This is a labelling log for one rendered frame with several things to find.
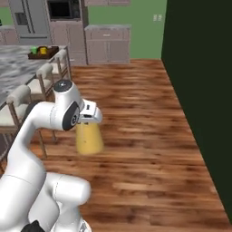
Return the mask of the black microwave oven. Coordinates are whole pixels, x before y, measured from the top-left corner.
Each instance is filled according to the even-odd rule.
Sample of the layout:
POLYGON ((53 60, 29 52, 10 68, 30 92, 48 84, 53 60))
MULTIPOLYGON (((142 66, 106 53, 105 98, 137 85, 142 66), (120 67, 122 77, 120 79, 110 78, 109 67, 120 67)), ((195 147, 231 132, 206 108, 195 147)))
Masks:
POLYGON ((81 18, 79 0, 47 0, 52 20, 75 20, 81 18))

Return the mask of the yellow pitcher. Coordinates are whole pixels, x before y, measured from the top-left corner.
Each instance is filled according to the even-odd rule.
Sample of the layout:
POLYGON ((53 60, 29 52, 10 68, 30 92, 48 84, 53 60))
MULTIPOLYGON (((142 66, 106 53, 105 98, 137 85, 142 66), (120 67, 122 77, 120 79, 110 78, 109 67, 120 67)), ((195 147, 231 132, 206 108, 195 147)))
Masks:
POLYGON ((86 122, 76 125, 76 149, 81 155, 93 155, 103 151, 104 144, 97 123, 86 122))

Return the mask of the wooden stool with grey cushion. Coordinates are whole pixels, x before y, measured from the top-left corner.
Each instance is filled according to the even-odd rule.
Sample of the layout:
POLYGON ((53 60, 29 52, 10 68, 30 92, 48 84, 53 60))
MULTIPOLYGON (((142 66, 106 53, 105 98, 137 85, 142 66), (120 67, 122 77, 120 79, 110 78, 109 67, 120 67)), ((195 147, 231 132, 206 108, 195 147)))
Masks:
POLYGON ((53 66, 46 63, 41 66, 35 77, 27 84, 33 100, 46 101, 53 88, 53 66))
POLYGON ((50 64, 53 67, 53 76, 58 79, 71 80, 71 70, 68 64, 68 53, 65 49, 61 49, 54 58, 51 59, 50 64))
POLYGON ((3 162, 7 162, 7 153, 23 123, 26 108, 33 100, 39 100, 39 97, 34 98, 30 88, 23 84, 0 105, 0 177, 5 172, 3 162))

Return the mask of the low grey cupboard run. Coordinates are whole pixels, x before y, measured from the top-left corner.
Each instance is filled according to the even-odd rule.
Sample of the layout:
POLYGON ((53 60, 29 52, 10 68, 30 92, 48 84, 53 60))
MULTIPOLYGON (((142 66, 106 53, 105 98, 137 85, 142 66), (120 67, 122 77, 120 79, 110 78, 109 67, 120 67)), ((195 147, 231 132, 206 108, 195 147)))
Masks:
POLYGON ((84 31, 88 64, 130 62, 131 27, 128 24, 90 24, 84 31))

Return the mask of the tall grey cupboard run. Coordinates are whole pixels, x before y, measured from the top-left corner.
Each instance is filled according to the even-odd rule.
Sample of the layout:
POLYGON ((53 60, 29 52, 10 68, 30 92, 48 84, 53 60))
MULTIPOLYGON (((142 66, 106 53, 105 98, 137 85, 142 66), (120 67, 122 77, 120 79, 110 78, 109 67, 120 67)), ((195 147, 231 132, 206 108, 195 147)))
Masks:
POLYGON ((83 25, 81 21, 50 22, 53 44, 66 45, 71 65, 87 64, 83 25))

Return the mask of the grey cupboard beside fridge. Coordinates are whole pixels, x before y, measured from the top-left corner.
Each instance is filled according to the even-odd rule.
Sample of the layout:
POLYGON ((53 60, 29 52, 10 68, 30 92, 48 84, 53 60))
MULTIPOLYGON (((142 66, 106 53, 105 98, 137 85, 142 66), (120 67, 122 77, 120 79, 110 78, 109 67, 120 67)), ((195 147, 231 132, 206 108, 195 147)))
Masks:
POLYGON ((16 30, 12 25, 0 26, 0 45, 18 45, 16 30))

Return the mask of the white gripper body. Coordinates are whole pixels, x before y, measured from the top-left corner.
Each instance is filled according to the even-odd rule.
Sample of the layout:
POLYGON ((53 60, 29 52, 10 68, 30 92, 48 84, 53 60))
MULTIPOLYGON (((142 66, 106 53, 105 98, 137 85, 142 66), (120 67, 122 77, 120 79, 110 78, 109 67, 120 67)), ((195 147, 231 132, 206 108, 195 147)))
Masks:
POLYGON ((95 108, 93 111, 86 110, 81 111, 79 122, 94 122, 100 123, 102 121, 102 112, 99 108, 95 108))

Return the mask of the grey wall cupboards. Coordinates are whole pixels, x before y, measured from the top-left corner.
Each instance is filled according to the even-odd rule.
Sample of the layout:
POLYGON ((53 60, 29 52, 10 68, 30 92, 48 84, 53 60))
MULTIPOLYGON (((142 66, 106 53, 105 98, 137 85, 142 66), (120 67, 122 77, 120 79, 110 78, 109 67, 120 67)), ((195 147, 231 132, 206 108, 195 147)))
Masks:
POLYGON ((131 0, 84 0, 85 6, 128 6, 131 0))

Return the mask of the grey fridge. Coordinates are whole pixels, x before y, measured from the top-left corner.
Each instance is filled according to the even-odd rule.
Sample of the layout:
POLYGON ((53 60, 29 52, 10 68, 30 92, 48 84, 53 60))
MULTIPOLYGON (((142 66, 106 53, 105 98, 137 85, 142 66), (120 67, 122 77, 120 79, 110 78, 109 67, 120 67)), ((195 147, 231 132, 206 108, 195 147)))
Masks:
POLYGON ((8 0, 8 3, 20 44, 52 43, 44 0, 8 0))

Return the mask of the dark brown tray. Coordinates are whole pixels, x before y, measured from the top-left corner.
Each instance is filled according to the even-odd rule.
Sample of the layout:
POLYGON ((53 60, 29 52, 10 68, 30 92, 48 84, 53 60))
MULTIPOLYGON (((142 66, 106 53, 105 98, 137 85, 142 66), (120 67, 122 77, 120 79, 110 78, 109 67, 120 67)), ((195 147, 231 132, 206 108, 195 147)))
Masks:
POLYGON ((59 52, 58 46, 51 46, 47 48, 46 54, 41 54, 40 48, 38 48, 37 53, 29 53, 27 54, 27 56, 29 60, 49 60, 58 52, 59 52))

